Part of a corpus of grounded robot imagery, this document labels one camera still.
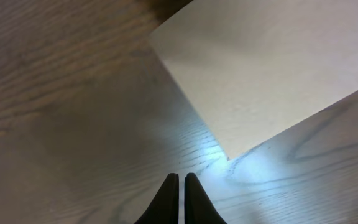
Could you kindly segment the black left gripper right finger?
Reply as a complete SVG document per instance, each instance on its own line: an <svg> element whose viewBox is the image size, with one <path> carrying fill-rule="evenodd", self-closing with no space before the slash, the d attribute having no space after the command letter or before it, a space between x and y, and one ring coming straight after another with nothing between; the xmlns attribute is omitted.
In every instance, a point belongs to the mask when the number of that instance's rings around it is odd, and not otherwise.
<svg viewBox="0 0 358 224"><path fill-rule="evenodd" d="M185 177L185 224L226 224L195 173Z"/></svg>

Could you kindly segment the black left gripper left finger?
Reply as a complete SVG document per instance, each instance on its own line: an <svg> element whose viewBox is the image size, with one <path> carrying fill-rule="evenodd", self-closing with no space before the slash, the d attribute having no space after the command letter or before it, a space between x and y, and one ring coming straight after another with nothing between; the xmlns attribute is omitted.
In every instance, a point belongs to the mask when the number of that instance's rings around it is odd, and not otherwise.
<svg viewBox="0 0 358 224"><path fill-rule="evenodd" d="M179 176L170 173L135 224L178 224L178 212Z"/></svg>

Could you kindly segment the cardboard box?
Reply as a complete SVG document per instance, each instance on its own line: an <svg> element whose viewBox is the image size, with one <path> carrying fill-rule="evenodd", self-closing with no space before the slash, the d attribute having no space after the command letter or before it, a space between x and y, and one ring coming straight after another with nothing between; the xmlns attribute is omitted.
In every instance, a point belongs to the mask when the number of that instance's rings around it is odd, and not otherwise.
<svg viewBox="0 0 358 224"><path fill-rule="evenodd" d="M231 159L358 91L358 0L195 0L150 43Z"/></svg>

